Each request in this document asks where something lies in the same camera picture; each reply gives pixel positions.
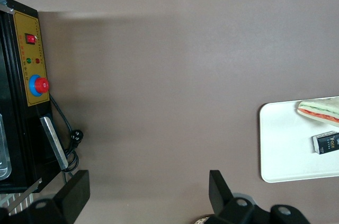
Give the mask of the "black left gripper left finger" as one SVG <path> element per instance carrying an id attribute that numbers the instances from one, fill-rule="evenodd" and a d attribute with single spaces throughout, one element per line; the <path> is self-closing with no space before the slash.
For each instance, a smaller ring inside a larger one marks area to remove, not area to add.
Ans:
<path id="1" fill-rule="evenodd" d="M 90 199 L 90 174 L 78 171 L 51 199 L 29 207 L 26 223 L 74 223 Z"/>

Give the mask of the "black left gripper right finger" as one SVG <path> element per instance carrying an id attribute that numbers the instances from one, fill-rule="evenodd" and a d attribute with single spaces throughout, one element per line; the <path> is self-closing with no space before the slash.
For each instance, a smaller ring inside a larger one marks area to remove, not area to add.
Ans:
<path id="1" fill-rule="evenodd" d="M 251 223 L 254 205 L 246 198 L 233 196 L 218 170 L 209 173 L 209 200 L 216 222 Z"/>

